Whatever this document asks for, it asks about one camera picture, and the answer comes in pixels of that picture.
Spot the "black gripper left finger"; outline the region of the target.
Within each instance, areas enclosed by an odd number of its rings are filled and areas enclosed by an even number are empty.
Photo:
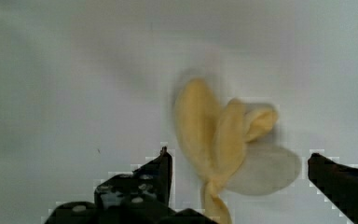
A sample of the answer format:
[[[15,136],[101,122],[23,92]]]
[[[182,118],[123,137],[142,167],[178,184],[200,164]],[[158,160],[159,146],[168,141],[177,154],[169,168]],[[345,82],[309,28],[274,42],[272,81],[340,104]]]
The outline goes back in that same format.
[[[57,206],[44,224],[217,224],[187,208],[169,207],[172,156],[166,147],[132,171],[115,175],[94,190],[94,201]]]

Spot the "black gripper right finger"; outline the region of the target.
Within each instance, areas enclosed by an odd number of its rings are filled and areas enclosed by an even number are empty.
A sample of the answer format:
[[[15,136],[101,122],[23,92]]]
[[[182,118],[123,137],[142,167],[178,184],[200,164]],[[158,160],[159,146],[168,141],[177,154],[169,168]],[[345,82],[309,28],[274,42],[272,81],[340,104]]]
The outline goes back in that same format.
[[[358,168],[312,153],[308,159],[308,178],[341,213],[358,224]]]

